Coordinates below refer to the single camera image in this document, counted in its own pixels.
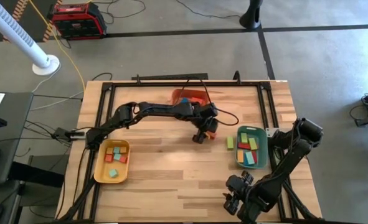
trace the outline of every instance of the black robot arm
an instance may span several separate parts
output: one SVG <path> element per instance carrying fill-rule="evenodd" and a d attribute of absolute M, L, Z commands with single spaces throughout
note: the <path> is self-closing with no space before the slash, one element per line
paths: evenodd
<path fill-rule="evenodd" d="M 134 108 L 139 107 L 139 112 L 134 113 Z M 207 137 L 206 132 L 215 133 L 218 115 L 213 103 L 201 106 L 199 103 L 179 103 L 176 105 L 160 105 L 147 102 L 127 103 L 117 108 L 114 115 L 99 128 L 91 128 L 86 133 L 87 149 L 98 149 L 104 138 L 112 131 L 120 128 L 129 128 L 147 116 L 174 117 L 180 121 L 190 121 L 198 128 L 197 134 L 192 138 L 199 144 Z"/>
<path fill-rule="evenodd" d="M 242 177 L 231 175 L 225 184 L 232 194 L 224 194 L 227 200 L 224 208 L 234 215 L 239 201 L 242 201 L 243 205 L 237 213 L 238 218 L 242 223 L 255 223 L 261 212 L 269 212 L 274 207 L 284 187 L 289 195 L 295 198 L 295 204 L 304 218 L 316 218 L 285 184 L 285 180 L 300 160 L 309 154 L 313 147 L 319 145 L 322 136 L 322 128 L 305 118 L 297 119 L 293 129 L 287 133 L 277 131 L 268 138 L 268 150 L 274 150 L 274 147 L 288 149 L 278 167 L 254 185 L 251 185 L 253 177 L 246 171 L 242 173 Z"/>

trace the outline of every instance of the wooden tabletop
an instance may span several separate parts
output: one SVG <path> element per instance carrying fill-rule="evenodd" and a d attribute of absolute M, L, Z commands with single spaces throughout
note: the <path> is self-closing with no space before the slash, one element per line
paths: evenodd
<path fill-rule="evenodd" d="M 102 82 L 99 81 L 88 82 L 78 117 L 78 128 L 95 124 L 101 85 Z M 279 125 L 281 128 L 290 129 L 296 119 L 296 112 L 289 84 L 286 81 L 271 82 L 271 87 Z M 119 105 L 130 101 L 171 104 L 171 93 L 174 89 L 176 88 L 117 88 L 114 110 Z M 202 87 L 187 89 L 204 90 Z M 234 153 L 227 150 L 225 142 L 227 136 L 234 136 L 241 125 L 263 127 L 257 89 L 255 87 L 208 87 L 208 91 L 218 108 L 232 112 L 240 119 L 240 123 L 236 126 L 219 124 L 217 138 L 214 141 L 206 140 L 203 144 L 196 144 L 191 139 L 197 129 L 191 123 L 162 117 L 147 117 L 129 130 L 119 129 L 110 134 L 110 139 L 125 139 L 130 142 L 128 179 L 122 184 L 101 185 L 96 222 L 238 221 L 236 216 L 231 216 L 223 208 L 225 198 L 222 193 L 228 192 L 225 181 L 230 175 L 240 175 L 242 172 L 242 168 L 235 163 Z M 272 127 L 269 107 L 267 112 L 268 121 Z M 226 123 L 235 121 L 233 117 L 223 113 L 219 113 L 217 118 Z M 84 145 L 84 141 L 73 143 L 66 171 L 65 202 L 60 216 L 65 214 L 72 205 Z M 88 152 L 85 153 L 80 170 L 78 194 L 82 189 L 87 159 Z M 262 170 L 248 171 L 255 180 L 271 172 L 269 166 Z M 320 217 L 321 211 L 308 161 L 303 159 L 290 177 L 298 197 L 313 214 Z M 91 198 L 92 192 L 87 199 L 85 217 L 89 215 Z M 289 215 L 287 199 L 283 198 L 286 214 Z M 262 213 L 258 218 L 260 222 L 278 220 L 276 206 L 270 212 Z"/>

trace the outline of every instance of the concrete floor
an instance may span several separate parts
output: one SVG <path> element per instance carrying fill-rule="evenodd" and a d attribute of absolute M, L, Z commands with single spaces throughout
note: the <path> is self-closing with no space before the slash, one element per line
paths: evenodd
<path fill-rule="evenodd" d="M 145 32 L 240 28 L 237 18 L 194 15 L 175 0 L 143 0 L 147 9 L 137 16 L 116 19 L 109 32 Z M 196 11 L 227 16 L 243 14 L 247 0 L 182 0 Z M 121 0 L 110 11 L 124 16 L 141 9 Z M 368 24 L 368 1 L 266 0 L 263 27 Z M 327 220 L 368 223 L 368 127 L 356 128 L 348 111 L 368 93 L 368 29 L 266 33 L 277 79 L 289 80 L 296 111 L 324 128 L 322 145 L 310 155 L 311 171 Z M 86 80 L 111 72 L 115 80 L 140 75 L 207 72 L 211 79 L 229 79 L 239 70 L 246 79 L 267 79 L 256 33 L 127 37 L 71 42 L 72 56 Z M 38 94 L 70 96 L 82 90 L 78 76 L 54 41 L 39 44 L 62 61 L 53 79 Z M 41 81 L 31 62 L 11 44 L 0 42 L 0 91 L 31 91 Z M 54 102 L 36 98 L 33 107 Z M 74 128 L 80 102 L 70 100 L 33 111 L 31 121 Z M 58 143 L 22 141 L 18 154 L 31 147 L 33 155 L 62 154 Z M 17 158 L 25 162 L 27 157 Z M 55 207 L 34 208 L 52 216 Z M 47 221 L 26 209 L 21 223 Z"/>

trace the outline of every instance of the yellow block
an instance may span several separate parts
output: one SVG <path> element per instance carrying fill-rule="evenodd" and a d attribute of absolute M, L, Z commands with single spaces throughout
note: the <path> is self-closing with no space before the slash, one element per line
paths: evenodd
<path fill-rule="evenodd" d="M 258 148 L 257 148 L 256 140 L 255 140 L 254 138 L 249 138 L 249 139 L 248 139 L 248 143 L 249 143 L 250 148 L 251 148 L 252 150 L 256 150 L 256 149 L 258 149 Z"/>
<path fill-rule="evenodd" d="M 244 160 L 244 158 L 243 158 L 243 150 L 238 149 L 237 152 L 238 152 L 238 156 L 237 156 L 238 162 L 243 163 L 243 160 Z"/>
<path fill-rule="evenodd" d="M 113 155 L 113 148 L 112 147 L 107 148 L 106 153 L 109 155 Z"/>
<path fill-rule="evenodd" d="M 126 147 L 120 147 L 120 153 L 127 153 Z"/>

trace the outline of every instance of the red power station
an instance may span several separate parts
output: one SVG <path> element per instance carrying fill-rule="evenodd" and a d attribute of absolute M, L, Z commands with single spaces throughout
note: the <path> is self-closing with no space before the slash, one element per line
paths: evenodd
<path fill-rule="evenodd" d="M 48 19 L 67 40 L 99 39 L 106 35 L 106 24 L 94 3 L 51 6 Z"/>

